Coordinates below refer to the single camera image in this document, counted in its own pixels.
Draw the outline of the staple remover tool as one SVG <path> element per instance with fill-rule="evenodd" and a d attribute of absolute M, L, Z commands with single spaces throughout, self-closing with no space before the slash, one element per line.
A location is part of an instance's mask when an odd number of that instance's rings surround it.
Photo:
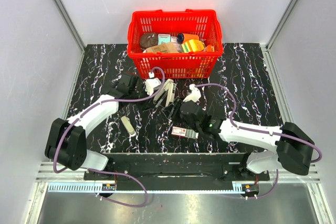
<path fill-rule="evenodd" d="M 163 85 L 163 88 L 153 98 L 153 104 L 155 108 L 164 102 L 163 107 L 168 107 L 174 102 L 176 83 L 172 79 L 167 79 Z"/>

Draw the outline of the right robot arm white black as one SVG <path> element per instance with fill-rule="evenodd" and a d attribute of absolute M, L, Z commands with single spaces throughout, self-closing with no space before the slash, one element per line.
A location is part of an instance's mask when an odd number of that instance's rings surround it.
<path fill-rule="evenodd" d="M 208 115 L 197 104 L 201 97 L 199 86 L 192 84 L 190 90 L 186 98 L 170 105 L 168 119 L 186 124 L 204 138 L 263 148 L 263 152 L 244 155 L 238 168 L 241 178 L 250 180 L 264 171 L 281 168 L 292 174 L 308 175 L 315 144 L 296 124 L 260 126 L 236 122 L 231 115 L 227 119 Z"/>

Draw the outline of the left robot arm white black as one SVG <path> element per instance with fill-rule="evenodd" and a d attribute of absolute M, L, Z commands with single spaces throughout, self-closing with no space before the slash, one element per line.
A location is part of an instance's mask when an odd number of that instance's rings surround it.
<path fill-rule="evenodd" d="M 116 114 L 129 103 L 144 102 L 152 98 L 162 87 L 162 81 L 151 72 L 145 81 L 124 73 L 88 108 L 67 119 L 53 121 L 45 156 L 53 161 L 55 173 L 66 169 L 94 169 L 101 179 L 112 177 L 114 168 L 107 156 L 87 148 L 89 134 L 109 116 Z"/>

